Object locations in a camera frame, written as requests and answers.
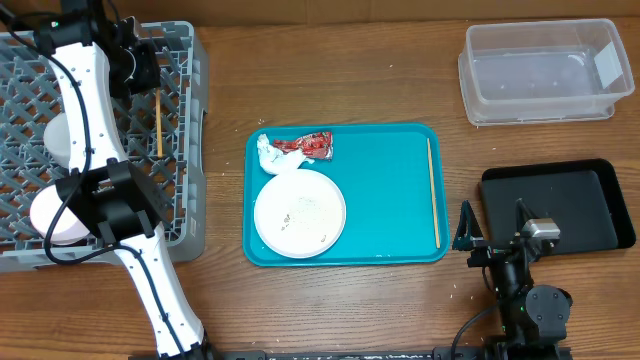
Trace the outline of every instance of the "black tray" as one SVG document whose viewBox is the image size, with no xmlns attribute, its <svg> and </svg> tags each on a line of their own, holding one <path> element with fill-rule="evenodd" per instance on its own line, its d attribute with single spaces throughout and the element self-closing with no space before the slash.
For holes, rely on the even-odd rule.
<svg viewBox="0 0 640 360">
<path fill-rule="evenodd" d="M 516 231 L 515 201 L 560 227 L 555 254 L 629 248 L 631 218 L 611 163 L 603 159 L 489 169 L 480 184 L 490 239 L 509 241 Z"/>
</svg>

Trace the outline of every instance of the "wooden stick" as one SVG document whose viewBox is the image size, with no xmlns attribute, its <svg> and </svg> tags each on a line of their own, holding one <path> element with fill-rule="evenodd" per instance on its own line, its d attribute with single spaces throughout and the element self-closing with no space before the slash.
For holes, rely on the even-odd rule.
<svg viewBox="0 0 640 360">
<path fill-rule="evenodd" d="M 162 157 L 162 112 L 160 111 L 160 89 L 156 89 L 156 138 L 158 139 L 158 157 Z"/>
<path fill-rule="evenodd" d="M 429 156 L 429 175 L 431 175 L 431 205 L 433 206 L 433 228 L 436 233 L 436 248 L 440 249 L 440 230 L 438 229 L 438 209 L 436 206 L 436 186 L 433 181 L 433 159 L 431 158 L 431 141 L 427 138 L 427 154 Z"/>
</svg>

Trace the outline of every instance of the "plastic rack grid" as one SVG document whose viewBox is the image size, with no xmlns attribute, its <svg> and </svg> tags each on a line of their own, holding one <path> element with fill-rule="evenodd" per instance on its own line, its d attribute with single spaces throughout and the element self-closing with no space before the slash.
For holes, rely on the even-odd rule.
<svg viewBox="0 0 640 360">
<path fill-rule="evenodd" d="M 161 67 L 162 141 L 157 154 L 155 89 L 137 94 L 131 106 L 113 100 L 120 139 L 129 159 L 164 190 L 165 235 L 172 261 L 190 261 L 204 250 L 205 190 L 202 125 L 207 110 L 209 60 L 187 22 L 143 24 Z M 32 38 L 30 32 L 19 33 Z M 48 61 L 0 34 L 0 273 L 34 270 L 51 262 L 29 208 L 37 192 L 67 174 L 44 147 L 47 122 L 63 110 Z M 78 258 L 102 247 L 88 237 L 55 248 L 56 256 Z M 94 262 L 120 264 L 113 253 Z"/>
</svg>

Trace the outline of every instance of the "teal tray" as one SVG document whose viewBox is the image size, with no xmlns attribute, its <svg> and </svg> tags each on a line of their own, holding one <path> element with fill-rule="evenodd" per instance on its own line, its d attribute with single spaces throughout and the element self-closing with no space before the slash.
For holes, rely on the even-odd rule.
<svg viewBox="0 0 640 360">
<path fill-rule="evenodd" d="M 260 239 L 253 208 L 262 187 L 273 177 L 262 170 L 256 142 L 292 140 L 333 132 L 333 160 L 305 163 L 333 180 L 347 204 L 347 221 L 340 238 L 324 253 L 291 259 L 272 251 Z M 436 248 L 431 179 L 427 157 L 431 140 L 440 248 Z M 263 128 L 249 137 L 246 148 L 242 246 L 259 266 L 386 265 L 430 263 L 449 248 L 449 221 L 436 134 L 418 123 L 328 125 Z"/>
</svg>

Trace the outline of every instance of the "white bowl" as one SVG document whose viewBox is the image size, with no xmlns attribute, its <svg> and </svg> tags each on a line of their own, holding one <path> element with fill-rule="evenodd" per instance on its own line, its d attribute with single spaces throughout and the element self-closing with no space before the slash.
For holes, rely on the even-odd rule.
<svg viewBox="0 0 640 360">
<path fill-rule="evenodd" d="M 262 188 L 253 216 L 258 235 L 271 250 L 303 259 L 325 252 L 338 240 L 347 207 L 331 179 L 296 169 L 275 176 Z"/>
</svg>

